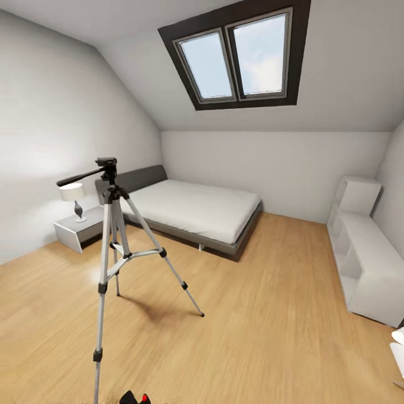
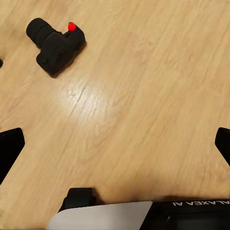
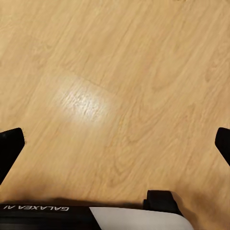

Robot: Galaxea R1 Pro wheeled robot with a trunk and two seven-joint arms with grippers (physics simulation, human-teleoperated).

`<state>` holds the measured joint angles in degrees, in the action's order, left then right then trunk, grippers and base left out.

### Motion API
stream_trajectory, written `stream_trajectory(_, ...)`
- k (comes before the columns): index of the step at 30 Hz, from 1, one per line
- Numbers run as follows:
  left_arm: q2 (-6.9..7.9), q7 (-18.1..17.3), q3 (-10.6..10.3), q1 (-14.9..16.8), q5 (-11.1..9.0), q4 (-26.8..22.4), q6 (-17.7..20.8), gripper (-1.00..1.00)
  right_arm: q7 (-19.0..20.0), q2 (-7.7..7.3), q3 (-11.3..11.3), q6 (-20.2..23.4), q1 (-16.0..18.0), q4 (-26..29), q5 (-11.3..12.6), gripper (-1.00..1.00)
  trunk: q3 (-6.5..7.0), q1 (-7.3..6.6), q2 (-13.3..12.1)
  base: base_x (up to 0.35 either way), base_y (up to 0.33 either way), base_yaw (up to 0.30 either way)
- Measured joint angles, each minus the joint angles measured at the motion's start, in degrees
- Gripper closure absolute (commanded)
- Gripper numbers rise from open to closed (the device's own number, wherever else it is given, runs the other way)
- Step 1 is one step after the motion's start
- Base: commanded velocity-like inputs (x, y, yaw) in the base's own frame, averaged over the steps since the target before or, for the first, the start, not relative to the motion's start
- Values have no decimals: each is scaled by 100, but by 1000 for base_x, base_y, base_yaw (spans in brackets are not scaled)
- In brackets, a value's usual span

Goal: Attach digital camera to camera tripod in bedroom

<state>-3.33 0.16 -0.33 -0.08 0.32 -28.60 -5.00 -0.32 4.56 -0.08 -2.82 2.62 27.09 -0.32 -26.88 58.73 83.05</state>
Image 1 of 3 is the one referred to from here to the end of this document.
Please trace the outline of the camera tripod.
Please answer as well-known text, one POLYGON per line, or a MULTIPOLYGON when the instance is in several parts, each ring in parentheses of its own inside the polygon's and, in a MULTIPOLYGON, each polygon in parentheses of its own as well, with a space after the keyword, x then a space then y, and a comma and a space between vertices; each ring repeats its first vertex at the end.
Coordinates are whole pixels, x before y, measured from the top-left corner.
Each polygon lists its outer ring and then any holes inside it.
POLYGON ((160 243, 154 236, 153 232, 150 230, 150 227, 147 225, 146 221, 144 221, 142 215, 137 210, 133 201, 131 200, 129 194, 127 193, 125 188, 120 188, 115 184, 115 180, 117 177, 117 159, 116 158, 97 158, 96 164, 102 168, 85 173, 84 175, 78 175, 75 177, 67 178, 64 180, 60 180, 57 182, 59 187, 63 187, 69 185, 70 183, 81 180, 85 177, 94 175, 101 171, 105 171, 103 175, 101 175, 101 179, 103 181, 109 181, 110 186, 107 187, 107 191, 103 190, 102 194, 104 198, 104 227, 103 227, 103 246, 102 246, 102 264, 100 270, 100 282, 98 284, 98 292, 99 292, 99 315, 98 315, 98 331, 97 331, 97 348, 94 352, 94 362, 96 362, 96 373, 95 373, 95 391, 94 391, 94 404, 98 404, 98 396, 99 396, 99 377, 100 377, 100 362, 103 358, 102 353, 102 339, 103 339, 103 322, 104 322, 104 303, 105 303, 105 294, 107 292, 107 283, 113 277, 116 276, 116 294, 120 295, 118 291, 118 274, 121 267, 128 261, 133 258, 138 258, 141 256, 147 256, 152 254, 160 253, 160 256, 165 259, 169 267, 172 269, 176 277, 181 283, 181 286, 186 291, 186 293, 191 298, 192 302, 195 304, 199 313, 202 317, 204 317, 204 313, 198 307, 192 296, 188 291, 188 285, 185 281, 182 281, 178 273, 176 272, 174 266, 170 262, 167 257, 167 252, 165 248, 161 247, 160 243), (128 202, 130 208, 133 210, 136 217, 139 219, 151 240, 154 242, 157 247, 154 250, 140 251, 132 253, 128 246, 128 240, 125 230, 125 223, 121 209, 120 197, 123 196, 124 199, 128 202), (117 242, 117 228, 119 228, 120 236, 122 244, 117 242), (114 251, 114 266, 108 272, 108 252, 109 248, 112 248, 114 251), (120 261, 117 261, 117 252, 122 254, 122 258, 120 261))

